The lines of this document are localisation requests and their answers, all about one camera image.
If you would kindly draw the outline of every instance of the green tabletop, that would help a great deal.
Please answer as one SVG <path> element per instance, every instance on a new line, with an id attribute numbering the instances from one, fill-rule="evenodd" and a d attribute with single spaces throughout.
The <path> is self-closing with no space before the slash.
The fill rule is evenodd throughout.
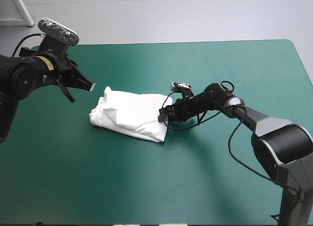
<path id="1" fill-rule="evenodd" d="M 275 224 L 282 189 L 228 153 L 236 119 L 154 143 L 92 126 L 89 112 L 105 86 L 168 94 L 182 81 L 198 94 L 229 80 L 249 107 L 312 133 L 313 88 L 290 41 L 78 45 L 69 55 L 96 87 L 70 89 L 74 104 L 56 86 L 21 101 L 0 147 L 0 223 Z M 264 173 L 250 136 L 241 127 L 233 152 Z"/>

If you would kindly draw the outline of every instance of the black cable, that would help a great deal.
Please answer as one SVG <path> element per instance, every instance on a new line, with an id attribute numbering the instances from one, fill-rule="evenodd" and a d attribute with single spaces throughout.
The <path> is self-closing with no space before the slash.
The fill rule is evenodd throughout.
<path id="1" fill-rule="evenodd" d="M 22 40 L 18 43 L 18 45 L 16 46 L 16 48 L 13 51 L 12 57 L 15 56 L 15 53 L 17 52 L 17 50 L 19 49 L 20 45 L 28 38 L 33 37 L 33 36 L 41 36 L 41 34 L 30 34 L 27 35 L 26 37 L 22 38 Z"/>
<path id="2" fill-rule="evenodd" d="M 232 89 L 229 90 L 223 83 L 228 83 L 228 84 L 230 84 L 231 87 L 232 87 Z M 228 92 L 234 92 L 234 90 L 235 90 L 234 84 L 233 84 L 232 82 L 229 82 L 229 81 L 226 81 L 226 80 L 221 81 L 221 87 L 224 88 L 224 90 L 225 90 L 225 91 L 228 91 Z"/>

